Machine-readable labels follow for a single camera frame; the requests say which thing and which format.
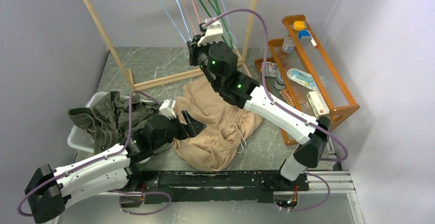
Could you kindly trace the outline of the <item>pink wire hanger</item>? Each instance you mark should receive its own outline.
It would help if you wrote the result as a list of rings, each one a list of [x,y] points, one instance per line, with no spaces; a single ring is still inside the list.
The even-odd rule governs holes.
[[[180,0],[184,13],[187,16],[188,23],[190,24],[193,35],[197,34],[199,30],[197,29],[198,23],[201,22],[199,11],[196,7],[195,0]]]

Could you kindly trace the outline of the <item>olive green shorts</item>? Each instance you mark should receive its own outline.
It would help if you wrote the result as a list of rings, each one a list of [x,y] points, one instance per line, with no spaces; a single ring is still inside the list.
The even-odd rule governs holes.
[[[144,101],[137,94],[132,98],[132,129],[141,130],[148,119],[159,113],[160,103]],[[91,108],[73,108],[68,116],[75,126],[84,130],[94,140],[92,152],[99,154],[127,139],[129,131],[129,98],[119,91],[110,91]]]

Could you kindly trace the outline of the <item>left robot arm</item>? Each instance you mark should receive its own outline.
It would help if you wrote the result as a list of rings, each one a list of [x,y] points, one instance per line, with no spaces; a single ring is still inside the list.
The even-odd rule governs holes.
[[[173,140],[198,136],[206,124],[184,110],[182,117],[154,115],[143,126],[113,147],[80,162],[36,169],[25,188],[29,216],[35,223],[58,217],[71,205],[111,190],[135,191],[142,184],[137,164],[149,160],[155,150]]]

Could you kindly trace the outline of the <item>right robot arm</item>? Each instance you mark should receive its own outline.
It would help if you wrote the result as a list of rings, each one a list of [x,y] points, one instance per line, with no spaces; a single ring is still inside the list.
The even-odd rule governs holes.
[[[280,167],[277,184],[290,190],[300,174],[315,168],[329,137],[331,120],[305,114],[270,94],[258,81],[237,68],[238,56],[225,42],[200,43],[200,35],[186,42],[189,64],[198,66],[223,100],[269,120],[293,137],[298,147]]]

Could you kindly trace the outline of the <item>beige shorts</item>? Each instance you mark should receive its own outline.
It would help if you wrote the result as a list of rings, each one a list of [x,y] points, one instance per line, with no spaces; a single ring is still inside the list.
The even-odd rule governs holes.
[[[184,94],[176,97],[175,113],[185,122],[182,111],[206,125],[196,137],[177,139],[173,146],[187,164],[201,171],[220,171],[237,154],[242,141],[262,124],[253,112],[226,103],[202,76],[183,86]]]

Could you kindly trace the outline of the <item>light blue wire hanger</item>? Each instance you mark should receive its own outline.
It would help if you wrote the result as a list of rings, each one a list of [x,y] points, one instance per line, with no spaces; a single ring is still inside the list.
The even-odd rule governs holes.
[[[215,15],[220,15],[223,12],[227,11],[224,0],[207,0],[207,2],[211,6],[211,10],[214,12]],[[233,50],[236,49],[238,43],[235,39],[234,34],[231,32],[231,25],[228,16],[221,18],[221,24],[223,26],[226,36],[225,42],[229,43]]]

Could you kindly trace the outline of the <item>white plastic laundry basket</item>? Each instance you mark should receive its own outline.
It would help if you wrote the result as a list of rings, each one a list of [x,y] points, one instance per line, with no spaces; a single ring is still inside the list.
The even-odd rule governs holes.
[[[108,93],[108,92],[98,92],[98,93],[94,94],[92,96],[92,98],[88,101],[88,103],[84,107],[91,108],[106,93]],[[130,98],[128,95],[122,95],[121,94],[121,96],[128,97],[129,98],[129,102],[132,102],[132,98]],[[147,97],[147,96],[143,96],[143,97],[140,96],[140,98],[142,100],[144,100],[144,101],[147,101],[147,100],[148,101],[150,101],[150,100],[158,101],[155,98]],[[85,151],[85,152],[89,152],[89,153],[93,153],[92,152],[92,145],[94,143],[94,140],[84,130],[78,128],[74,124],[73,124],[73,128],[71,130],[71,133],[68,136],[67,143],[72,148],[75,148],[75,149],[78,149],[78,150],[81,150],[81,151]]]

